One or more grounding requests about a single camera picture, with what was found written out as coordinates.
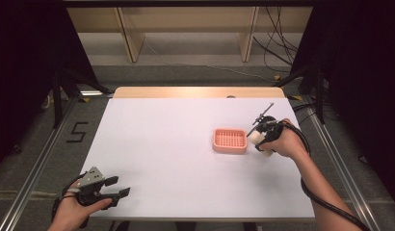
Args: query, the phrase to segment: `soap dish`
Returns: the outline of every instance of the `soap dish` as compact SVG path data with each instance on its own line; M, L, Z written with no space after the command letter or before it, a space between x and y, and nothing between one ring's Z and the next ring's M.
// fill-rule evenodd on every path
M248 142L246 132L235 128L217 128L213 132L213 150L221 153L243 154Z

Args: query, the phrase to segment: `perforated basket bottom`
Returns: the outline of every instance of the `perforated basket bottom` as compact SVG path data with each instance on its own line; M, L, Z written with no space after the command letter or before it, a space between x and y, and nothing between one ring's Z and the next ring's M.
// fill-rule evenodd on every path
M239 129L218 128L213 134L212 147L217 152L244 153L247 148L246 132Z

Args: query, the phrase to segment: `floor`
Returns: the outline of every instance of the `floor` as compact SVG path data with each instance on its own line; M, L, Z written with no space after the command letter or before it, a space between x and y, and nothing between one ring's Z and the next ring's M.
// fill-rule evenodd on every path
M267 44L267 35L255 35L262 44ZM286 35L294 45L298 45L301 34ZM233 34L147 34L141 56L134 64L127 61L126 53L119 34L81 34L94 72L101 85L115 89L118 86L270 86L276 77L287 75L290 66L267 53L254 43L250 61L241 62L240 51ZM288 59L284 49L271 43L269 48L284 59ZM297 92L299 80L284 87L287 96L300 96ZM303 95L300 100L290 100L292 106L302 105L312 100L313 93ZM26 190L26 198L21 198L20 214L13 230L45 230L51 222L50 213L53 199L65 186L68 179L80 173L97 124L102 118L108 102L107 96L89 97L86 100L71 102L64 96L66 120L60 132L52 129L54 112L51 105L43 107L32 123L31 129L20 142L22 151L6 158L0 166L0 227L14 201ZM298 122L308 137L314 154L314 161L344 201L356 214L367 215L372 230L395 230L395 204L381 181L369 165L361 162L358 146L342 125L340 116L329 106L324 107L326 124L319 124L312 109L297 112ZM71 134L77 122L83 125L86 135L81 142ZM351 192L360 193L355 197L350 192L347 180L342 177L341 169L335 163L336 153L330 153L321 134L329 140L349 171L355 188ZM55 143L48 143L54 138ZM41 159L43 152L48 156ZM43 163L36 165L37 160ZM32 169L39 169L32 176ZM366 207L360 208L360 199ZM112 230L118 222L91 219L88 230ZM166 230L164 223L138 223L141 230ZM257 223L259 230L316 230L314 222L270 221Z

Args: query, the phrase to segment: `table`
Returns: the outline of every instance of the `table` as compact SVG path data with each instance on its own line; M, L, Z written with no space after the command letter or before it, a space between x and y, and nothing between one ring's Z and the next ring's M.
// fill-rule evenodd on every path
M226 98L229 95L237 98ZM83 171L97 166L106 177L119 176L116 185L104 188L106 193L126 187L131 192L117 208L93 216L313 219L311 203L290 159L265 158L252 144L241 155L212 150L214 128L249 131L270 102L275 105L267 115L289 117L297 124L288 100L277 88L119 88L108 103Z

